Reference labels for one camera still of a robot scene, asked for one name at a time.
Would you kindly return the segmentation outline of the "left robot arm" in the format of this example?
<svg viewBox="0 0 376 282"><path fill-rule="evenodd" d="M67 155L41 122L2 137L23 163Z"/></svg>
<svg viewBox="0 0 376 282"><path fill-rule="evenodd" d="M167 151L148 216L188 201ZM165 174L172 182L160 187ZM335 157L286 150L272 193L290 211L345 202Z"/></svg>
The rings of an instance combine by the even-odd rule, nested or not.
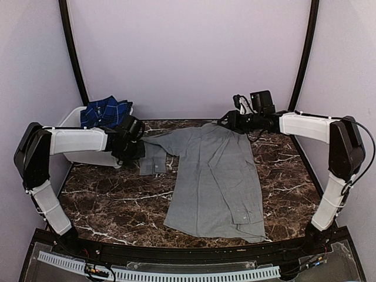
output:
<svg viewBox="0 0 376 282"><path fill-rule="evenodd" d="M83 251L78 232L64 212L51 180L51 160L59 158L70 164L120 168L145 155L142 141L145 124L134 116L126 116L113 129L74 126L43 126L32 122L14 154L25 193L30 195L36 211L61 237L59 245L70 256Z"/></svg>

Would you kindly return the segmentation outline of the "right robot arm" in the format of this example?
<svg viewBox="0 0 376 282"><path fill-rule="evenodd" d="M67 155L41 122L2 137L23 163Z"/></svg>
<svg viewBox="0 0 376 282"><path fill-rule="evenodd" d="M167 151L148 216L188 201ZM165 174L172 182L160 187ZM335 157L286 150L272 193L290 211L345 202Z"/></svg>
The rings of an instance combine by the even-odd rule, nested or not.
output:
<svg viewBox="0 0 376 282"><path fill-rule="evenodd" d="M320 143L327 153L328 179L311 225L327 230L345 207L348 195L365 174L366 158L360 130L368 129L351 116L331 117L303 112L248 113L227 112L217 122L240 134L255 130L281 134Z"/></svg>

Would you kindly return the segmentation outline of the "grey long sleeve shirt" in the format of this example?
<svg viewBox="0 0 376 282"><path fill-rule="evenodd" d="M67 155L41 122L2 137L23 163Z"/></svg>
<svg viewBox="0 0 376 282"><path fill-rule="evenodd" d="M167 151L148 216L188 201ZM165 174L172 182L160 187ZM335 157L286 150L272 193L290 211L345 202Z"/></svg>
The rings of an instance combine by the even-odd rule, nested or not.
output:
<svg viewBox="0 0 376 282"><path fill-rule="evenodd" d="M265 240L261 185L245 135L206 123L143 141L141 175L166 172L167 155L179 158L165 226L195 237Z"/></svg>

